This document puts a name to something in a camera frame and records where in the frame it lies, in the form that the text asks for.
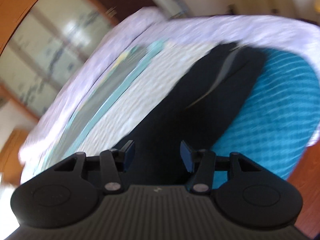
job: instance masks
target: blue patterned cloth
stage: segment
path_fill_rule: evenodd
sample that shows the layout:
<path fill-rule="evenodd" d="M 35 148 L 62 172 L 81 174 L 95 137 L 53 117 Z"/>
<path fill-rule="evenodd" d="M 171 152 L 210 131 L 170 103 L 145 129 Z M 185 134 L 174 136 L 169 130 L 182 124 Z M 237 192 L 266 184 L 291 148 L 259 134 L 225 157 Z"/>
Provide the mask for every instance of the blue patterned cloth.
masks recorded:
<path fill-rule="evenodd" d="M 240 113 L 211 150 L 240 152 L 287 179 L 320 121 L 316 74 L 301 57 L 263 50 L 268 60 Z M 216 172 L 213 187 L 227 180 Z"/>

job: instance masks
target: white fabric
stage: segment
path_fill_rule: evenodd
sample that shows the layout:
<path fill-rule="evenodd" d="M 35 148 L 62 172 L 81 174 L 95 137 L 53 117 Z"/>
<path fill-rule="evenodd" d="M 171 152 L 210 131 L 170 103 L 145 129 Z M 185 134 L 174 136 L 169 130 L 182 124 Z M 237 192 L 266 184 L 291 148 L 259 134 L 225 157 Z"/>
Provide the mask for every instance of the white fabric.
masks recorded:
<path fill-rule="evenodd" d="M 19 152 L 20 161 L 26 163 L 21 182 L 33 176 L 41 156 L 59 139 L 76 107 L 120 53 L 127 47 L 159 39 L 180 44 L 240 41 L 255 47 L 286 50 L 305 58 L 320 79 L 320 29 L 315 25 L 275 16 L 216 16 L 166 21 L 157 9 L 141 9 L 103 38 L 95 53 L 67 82 L 29 134 Z M 319 130 L 309 145 L 318 138 Z"/>
<path fill-rule="evenodd" d="M 129 134 L 172 90 L 191 66 L 216 44 L 167 43 L 129 89 L 90 131 L 77 151 L 87 156 L 112 148 Z"/>

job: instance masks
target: glass cabinet door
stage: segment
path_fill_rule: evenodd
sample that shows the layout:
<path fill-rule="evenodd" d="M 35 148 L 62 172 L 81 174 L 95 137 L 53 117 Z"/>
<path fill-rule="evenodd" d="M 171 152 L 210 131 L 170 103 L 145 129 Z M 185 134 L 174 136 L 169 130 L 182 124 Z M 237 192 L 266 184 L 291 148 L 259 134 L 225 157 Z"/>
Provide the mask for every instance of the glass cabinet door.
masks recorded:
<path fill-rule="evenodd" d="M 88 0 L 38 0 L 0 56 L 0 81 L 42 116 L 112 27 Z"/>

